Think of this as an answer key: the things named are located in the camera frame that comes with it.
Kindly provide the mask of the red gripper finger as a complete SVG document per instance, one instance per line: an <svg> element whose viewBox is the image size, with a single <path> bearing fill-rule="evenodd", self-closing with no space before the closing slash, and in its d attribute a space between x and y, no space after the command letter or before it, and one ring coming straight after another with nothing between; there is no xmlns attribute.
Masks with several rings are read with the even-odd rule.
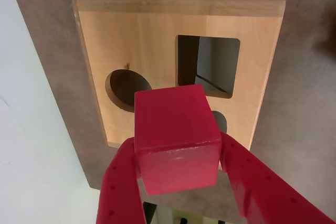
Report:
<svg viewBox="0 0 336 224"><path fill-rule="evenodd" d="M248 223L333 223L254 154L226 133L220 163Z"/></svg>
<svg viewBox="0 0 336 224"><path fill-rule="evenodd" d="M129 138L103 175L96 223L146 223L137 174L134 138Z"/></svg>

